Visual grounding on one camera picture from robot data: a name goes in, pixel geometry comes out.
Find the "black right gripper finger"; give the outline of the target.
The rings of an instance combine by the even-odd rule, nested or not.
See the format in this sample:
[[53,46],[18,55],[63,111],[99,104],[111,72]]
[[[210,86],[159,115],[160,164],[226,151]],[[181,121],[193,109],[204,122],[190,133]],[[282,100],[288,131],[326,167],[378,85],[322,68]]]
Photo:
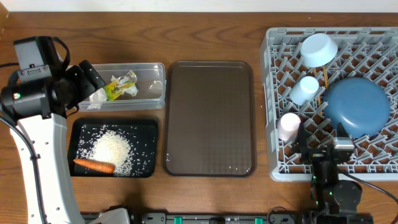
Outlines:
[[307,142],[307,134],[303,123],[300,123],[295,140],[295,152],[308,154],[310,152]]
[[336,137],[338,138],[349,138],[349,134],[346,132],[342,123],[337,124]]

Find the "pink cup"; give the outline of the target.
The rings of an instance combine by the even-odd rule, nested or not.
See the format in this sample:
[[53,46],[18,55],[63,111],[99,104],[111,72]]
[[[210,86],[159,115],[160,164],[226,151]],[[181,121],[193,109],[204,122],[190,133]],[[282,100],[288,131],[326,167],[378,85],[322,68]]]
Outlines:
[[278,138],[289,141],[296,137],[301,119],[297,114],[286,113],[277,122]]

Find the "white tissue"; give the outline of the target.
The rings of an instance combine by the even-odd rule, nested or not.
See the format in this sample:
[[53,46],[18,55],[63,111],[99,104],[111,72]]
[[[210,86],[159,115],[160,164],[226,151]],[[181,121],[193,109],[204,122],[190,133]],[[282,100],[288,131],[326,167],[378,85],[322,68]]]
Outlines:
[[88,106],[89,110],[100,109],[102,104],[104,104],[106,101],[109,101],[106,96],[104,87],[94,92],[89,97],[89,100],[90,100],[90,104]]

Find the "dark blue plate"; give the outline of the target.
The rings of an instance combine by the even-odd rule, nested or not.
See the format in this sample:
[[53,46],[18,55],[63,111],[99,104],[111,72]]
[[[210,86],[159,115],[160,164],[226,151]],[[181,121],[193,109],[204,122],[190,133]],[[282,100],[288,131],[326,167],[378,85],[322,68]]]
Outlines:
[[377,135],[389,120],[391,112],[382,88],[365,78],[345,78],[334,83],[325,93],[323,110],[333,128],[342,124],[352,138]]

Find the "yellow green snack wrapper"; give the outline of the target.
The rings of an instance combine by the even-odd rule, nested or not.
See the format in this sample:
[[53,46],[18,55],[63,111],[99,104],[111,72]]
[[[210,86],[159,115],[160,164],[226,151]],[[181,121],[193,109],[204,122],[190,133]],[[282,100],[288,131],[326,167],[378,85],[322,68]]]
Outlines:
[[137,77],[136,74],[130,70],[124,76],[115,78],[112,77],[111,83],[104,87],[106,96],[109,101],[114,101],[124,93],[131,96],[136,96],[138,89],[136,87]]

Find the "light blue cup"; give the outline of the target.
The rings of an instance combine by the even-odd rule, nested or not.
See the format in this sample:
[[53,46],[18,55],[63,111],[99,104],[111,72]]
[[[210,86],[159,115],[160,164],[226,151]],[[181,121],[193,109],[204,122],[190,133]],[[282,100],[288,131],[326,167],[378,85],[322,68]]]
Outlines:
[[319,82],[315,77],[303,77],[291,89],[289,93],[290,99],[293,103],[302,106],[306,102],[313,100],[319,87]]

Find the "wooden chopstick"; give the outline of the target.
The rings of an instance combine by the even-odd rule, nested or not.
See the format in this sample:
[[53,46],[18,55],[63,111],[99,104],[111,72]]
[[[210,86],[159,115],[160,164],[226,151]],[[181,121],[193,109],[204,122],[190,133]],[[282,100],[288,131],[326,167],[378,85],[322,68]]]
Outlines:
[[327,75],[327,71],[326,71],[326,66],[323,65],[323,77],[324,77],[324,82],[325,82],[325,88],[326,90],[329,89],[329,84],[328,84],[328,75]]
[[[313,68],[313,74],[314,74],[315,79],[317,79],[317,68],[316,67]],[[318,107],[320,107],[322,105],[322,101],[320,99],[320,96],[318,96],[318,100],[317,101],[318,101]]]

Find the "light blue bowl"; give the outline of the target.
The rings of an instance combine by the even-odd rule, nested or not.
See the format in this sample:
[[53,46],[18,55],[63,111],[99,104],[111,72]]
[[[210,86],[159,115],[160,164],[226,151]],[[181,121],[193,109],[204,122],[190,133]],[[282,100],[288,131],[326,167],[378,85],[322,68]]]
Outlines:
[[300,55],[306,67],[315,68],[332,61],[337,51],[338,46],[329,35],[318,33],[309,36],[302,42]]

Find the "orange carrot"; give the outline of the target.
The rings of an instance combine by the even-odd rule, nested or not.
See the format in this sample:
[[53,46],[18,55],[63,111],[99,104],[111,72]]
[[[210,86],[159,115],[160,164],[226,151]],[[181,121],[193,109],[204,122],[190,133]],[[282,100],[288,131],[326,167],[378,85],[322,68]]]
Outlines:
[[88,159],[74,159],[73,161],[83,167],[106,174],[112,174],[116,169],[115,165],[107,162],[92,161]]

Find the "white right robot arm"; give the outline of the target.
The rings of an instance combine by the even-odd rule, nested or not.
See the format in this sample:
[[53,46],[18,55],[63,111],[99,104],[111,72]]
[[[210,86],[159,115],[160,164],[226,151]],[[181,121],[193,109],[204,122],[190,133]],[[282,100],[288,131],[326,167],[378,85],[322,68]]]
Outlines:
[[370,215],[361,215],[357,206],[361,201],[362,188],[352,180],[341,180],[338,164],[349,160],[355,145],[342,124],[339,136],[327,146],[310,147],[307,133],[300,124],[293,151],[300,154],[300,162],[312,166],[311,198],[316,208],[301,214],[298,223],[372,223]]

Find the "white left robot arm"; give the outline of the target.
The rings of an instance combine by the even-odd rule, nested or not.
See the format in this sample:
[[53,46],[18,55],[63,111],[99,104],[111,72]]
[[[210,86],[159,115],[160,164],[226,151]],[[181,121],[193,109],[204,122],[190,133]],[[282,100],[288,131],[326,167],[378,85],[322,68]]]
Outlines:
[[17,66],[1,90],[1,121],[19,152],[29,223],[130,223],[126,208],[82,215],[68,166],[67,111],[104,87],[89,61],[70,65],[61,58],[57,37],[35,36],[14,41]]

